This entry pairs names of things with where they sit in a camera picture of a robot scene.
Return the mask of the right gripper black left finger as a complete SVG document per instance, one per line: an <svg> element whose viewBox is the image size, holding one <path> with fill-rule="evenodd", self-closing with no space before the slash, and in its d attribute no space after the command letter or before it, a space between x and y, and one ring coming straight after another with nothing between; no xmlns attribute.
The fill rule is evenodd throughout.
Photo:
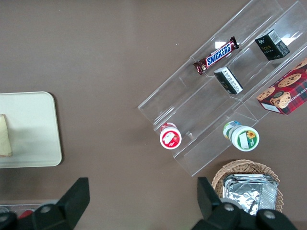
<svg viewBox="0 0 307 230"><path fill-rule="evenodd" d="M72 230L90 202L89 179L79 178L55 204L45 204L32 214L35 230Z"/></svg>

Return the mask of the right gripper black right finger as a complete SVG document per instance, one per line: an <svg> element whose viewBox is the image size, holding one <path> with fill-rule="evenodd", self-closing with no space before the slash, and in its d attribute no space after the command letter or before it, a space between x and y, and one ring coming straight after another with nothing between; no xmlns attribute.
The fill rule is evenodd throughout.
<svg viewBox="0 0 307 230"><path fill-rule="evenodd" d="M197 180L197 201L203 218L192 230L236 230L241 217L240 209L222 202L206 177Z"/></svg>

